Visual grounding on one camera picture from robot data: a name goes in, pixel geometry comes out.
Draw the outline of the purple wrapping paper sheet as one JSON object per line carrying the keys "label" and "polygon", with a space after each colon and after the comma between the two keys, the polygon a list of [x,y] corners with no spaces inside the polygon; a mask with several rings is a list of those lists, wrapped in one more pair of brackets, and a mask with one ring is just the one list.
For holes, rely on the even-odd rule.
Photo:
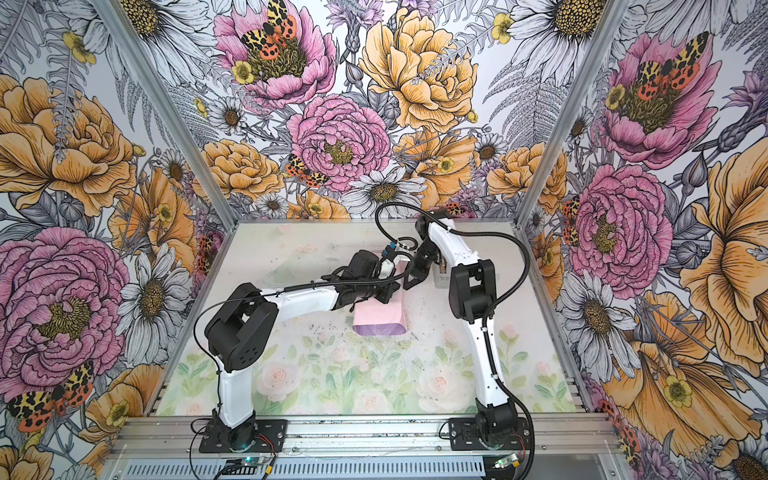
{"label": "purple wrapping paper sheet", "polygon": [[372,298],[355,306],[352,328],[360,336],[398,336],[407,331],[404,292],[398,290],[388,303]]}

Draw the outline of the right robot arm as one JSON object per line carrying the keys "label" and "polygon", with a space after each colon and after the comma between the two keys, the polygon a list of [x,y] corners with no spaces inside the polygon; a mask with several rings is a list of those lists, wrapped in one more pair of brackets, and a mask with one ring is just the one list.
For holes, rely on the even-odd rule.
{"label": "right robot arm", "polygon": [[434,264],[441,260],[446,263],[450,312],[463,322],[472,342],[479,435],[488,441],[492,436],[511,433],[520,420],[515,401],[501,387],[503,380],[492,335],[497,300],[495,266],[467,245],[465,239],[473,234],[456,232],[449,219],[434,220],[422,214],[415,227],[421,243],[403,287],[410,290],[423,283]]}

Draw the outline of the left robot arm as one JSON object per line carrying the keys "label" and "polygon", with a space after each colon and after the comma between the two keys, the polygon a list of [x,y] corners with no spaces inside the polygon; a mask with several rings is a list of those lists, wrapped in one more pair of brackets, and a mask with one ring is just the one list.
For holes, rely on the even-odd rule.
{"label": "left robot arm", "polygon": [[347,265],[319,280],[278,290],[239,285],[204,329],[208,354],[217,367],[217,419],[237,429],[255,416],[251,367],[265,352],[277,323],[352,309],[371,299],[387,304],[413,271],[414,262],[411,253],[390,244],[380,255],[356,252]]}

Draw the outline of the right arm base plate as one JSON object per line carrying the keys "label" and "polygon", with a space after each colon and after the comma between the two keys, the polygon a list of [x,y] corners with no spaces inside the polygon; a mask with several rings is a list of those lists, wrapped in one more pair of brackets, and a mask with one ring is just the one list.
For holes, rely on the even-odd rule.
{"label": "right arm base plate", "polygon": [[515,428],[507,428],[481,427],[474,417],[453,417],[448,419],[444,435],[453,451],[530,451],[531,432],[529,422],[523,418]]}

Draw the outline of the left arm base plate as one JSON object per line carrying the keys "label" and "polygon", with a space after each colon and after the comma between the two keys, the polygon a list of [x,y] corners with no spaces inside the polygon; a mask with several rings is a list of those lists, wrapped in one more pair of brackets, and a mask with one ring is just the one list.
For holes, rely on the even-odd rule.
{"label": "left arm base plate", "polygon": [[225,453],[280,453],[288,427],[287,420],[246,419],[237,427],[228,427],[214,417],[203,431],[199,452]]}

